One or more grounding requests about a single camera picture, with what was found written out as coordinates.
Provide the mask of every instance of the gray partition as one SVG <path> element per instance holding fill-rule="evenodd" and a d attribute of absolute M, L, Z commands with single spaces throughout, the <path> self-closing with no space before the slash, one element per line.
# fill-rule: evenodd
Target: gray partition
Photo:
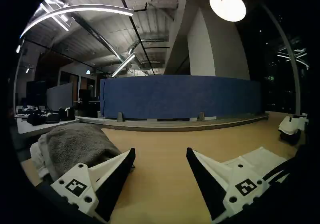
<path fill-rule="evenodd" d="M 60 107 L 67 108 L 73 106 L 72 99 L 73 84 L 68 83 L 61 86 L 55 86 L 47 90 L 47 105 L 57 112 Z"/>

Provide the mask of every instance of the gray towel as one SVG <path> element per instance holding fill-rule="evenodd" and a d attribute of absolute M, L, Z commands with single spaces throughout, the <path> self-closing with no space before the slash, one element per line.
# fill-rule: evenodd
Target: gray towel
<path fill-rule="evenodd" d="M 58 126 L 42 135 L 38 143 L 53 181 L 79 162 L 91 167 L 121 154 L 102 130 L 92 124 Z"/>

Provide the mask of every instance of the blue partition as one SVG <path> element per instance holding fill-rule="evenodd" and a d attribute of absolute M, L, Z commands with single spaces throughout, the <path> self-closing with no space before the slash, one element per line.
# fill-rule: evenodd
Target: blue partition
<path fill-rule="evenodd" d="M 261 111 L 260 84 L 214 76 L 159 75 L 102 79 L 104 117 L 194 118 L 233 116 Z"/>

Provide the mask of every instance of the concrete pillar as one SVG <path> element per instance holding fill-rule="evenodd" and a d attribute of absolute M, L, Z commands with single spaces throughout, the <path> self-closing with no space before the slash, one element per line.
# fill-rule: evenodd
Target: concrete pillar
<path fill-rule="evenodd" d="M 188 33 L 188 49 L 191 75 L 250 79 L 235 24 L 211 9 L 198 9 Z"/>

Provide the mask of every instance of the table surface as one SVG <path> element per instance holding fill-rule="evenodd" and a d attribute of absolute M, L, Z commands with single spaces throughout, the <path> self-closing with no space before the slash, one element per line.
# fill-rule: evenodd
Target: table surface
<path fill-rule="evenodd" d="M 110 223 L 210 224 L 209 211 L 186 159 L 187 147 L 219 162 L 261 146 L 289 159 L 296 148 L 280 141 L 278 131 L 285 116 L 270 113 L 269 120 L 194 132 L 102 129 L 120 151 L 136 149 L 136 169 L 124 183 Z M 31 182 L 38 183 L 32 161 L 22 165 Z"/>
<path fill-rule="evenodd" d="M 43 133 L 49 132 L 56 126 L 62 126 L 69 123 L 77 123 L 77 122 L 79 122 L 79 119 L 76 118 L 71 121 L 60 121 L 59 123 L 41 124 L 41 125 L 33 126 L 32 124 L 28 123 L 27 120 L 22 120 L 22 118 L 17 118 L 18 133 L 28 135 L 28 136 L 43 134 Z"/>

